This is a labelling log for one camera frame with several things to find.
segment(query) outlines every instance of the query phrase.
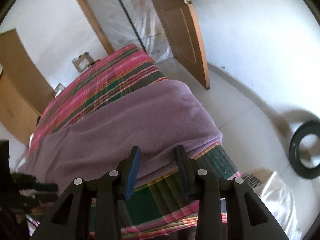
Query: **metal rivet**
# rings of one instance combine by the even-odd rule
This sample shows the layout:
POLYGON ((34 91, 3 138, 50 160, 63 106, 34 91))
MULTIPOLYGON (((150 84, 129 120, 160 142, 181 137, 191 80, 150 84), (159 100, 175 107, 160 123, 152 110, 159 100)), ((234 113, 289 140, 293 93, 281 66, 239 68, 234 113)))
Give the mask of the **metal rivet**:
POLYGON ((241 177, 236 177, 235 182, 238 184, 242 184, 244 182, 244 180, 241 177))
POLYGON ((118 176, 118 175, 119 175, 119 171, 116 171, 116 170, 110 171, 110 172, 109 172, 109 175, 110 175, 111 177, 118 176))
POLYGON ((73 181, 74 184, 76 185, 80 185, 82 183, 82 179, 81 178, 77 178, 73 181))
POLYGON ((207 175, 207 171, 204 170, 204 169, 199 169, 198 170, 198 174, 201 175, 201 176, 204 176, 204 175, 207 175))

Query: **cabinet door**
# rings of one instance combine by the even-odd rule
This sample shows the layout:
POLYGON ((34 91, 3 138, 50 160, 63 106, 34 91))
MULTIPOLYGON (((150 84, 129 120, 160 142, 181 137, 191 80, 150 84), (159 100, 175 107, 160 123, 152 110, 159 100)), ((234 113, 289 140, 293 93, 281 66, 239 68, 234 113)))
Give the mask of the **cabinet door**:
POLYGON ((16 30, 0 34, 0 63, 20 96, 41 115, 54 99, 54 90, 29 58, 16 30))
POLYGON ((152 0, 173 56, 204 88, 210 88, 207 60, 191 0, 152 0))

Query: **black cable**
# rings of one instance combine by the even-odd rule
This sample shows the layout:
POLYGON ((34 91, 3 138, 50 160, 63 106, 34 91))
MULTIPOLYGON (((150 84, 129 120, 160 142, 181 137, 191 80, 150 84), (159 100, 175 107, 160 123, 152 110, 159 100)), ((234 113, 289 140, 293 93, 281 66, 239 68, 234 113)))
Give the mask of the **black cable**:
POLYGON ((120 5, 121 5, 121 7, 122 7, 122 9, 123 9, 123 11, 124 11, 124 13, 125 13, 128 21, 129 21, 129 23, 130 23, 130 25, 131 25, 134 33, 136 34, 136 36, 137 36, 137 38, 138 38, 138 40, 139 40, 139 43, 140 43, 143 51, 144 51, 146 54, 148 54, 146 48, 144 47, 144 45, 143 45, 143 43, 142 43, 142 40, 141 40, 139 34, 138 34, 138 32, 137 32, 137 29, 135 28, 135 26, 134 26, 134 24, 133 24, 133 22, 132 22, 132 20, 131 20, 131 18, 130 18, 130 16, 129 16, 129 13, 128 13, 127 9, 125 8, 122 0, 118 0, 118 2, 120 3, 120 5))

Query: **black tire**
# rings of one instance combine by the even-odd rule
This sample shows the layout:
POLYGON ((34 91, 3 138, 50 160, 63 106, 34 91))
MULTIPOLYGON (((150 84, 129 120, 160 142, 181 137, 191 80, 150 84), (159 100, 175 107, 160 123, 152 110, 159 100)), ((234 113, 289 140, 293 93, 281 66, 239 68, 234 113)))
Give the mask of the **black tire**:
POLYGON ((299 145, 302 139, 309 134, 315 134, 320 138, 320 122, 306 122, 294 133, 289 148, 289 161, 299 176, 305 179, 314 179, 320 176, 320 164, 314 168, 308 168, 301 163, 299 154, 299 145))

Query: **white floor tile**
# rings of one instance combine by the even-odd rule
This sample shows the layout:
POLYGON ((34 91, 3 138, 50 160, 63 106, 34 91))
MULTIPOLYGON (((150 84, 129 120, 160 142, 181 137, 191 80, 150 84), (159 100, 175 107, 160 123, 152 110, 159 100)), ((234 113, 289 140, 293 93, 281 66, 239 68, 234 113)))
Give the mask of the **white floor tile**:
POLYGON ((320 212, 320 179, 303 179, 295 173, 291 166, 285 170, 281 178, 293 190, 298 226, 305 235, 320 212))
POLYGON ((256 106, 219 130, 223 148, 241 173, 262 167, 281 175, 288 167, 289 161, 271 122, 256 106))
POLYGON ((1 139, 9 140, 9 167, 11 171, 14 171, 27 147, 17 140, 1 123, 0 136, 1 139))
POLYGON ((209 76, 209 90, 205 90, 198 82, 192 84, 190 90, 210 114, 218 128, 254 106, 252 101, 224 79, 211 71, 209 71, 209 76))
POLYGON ((175 58, 169 58, 156 66, 168 78, 184 82, 188 87, 198 81, 175 58))

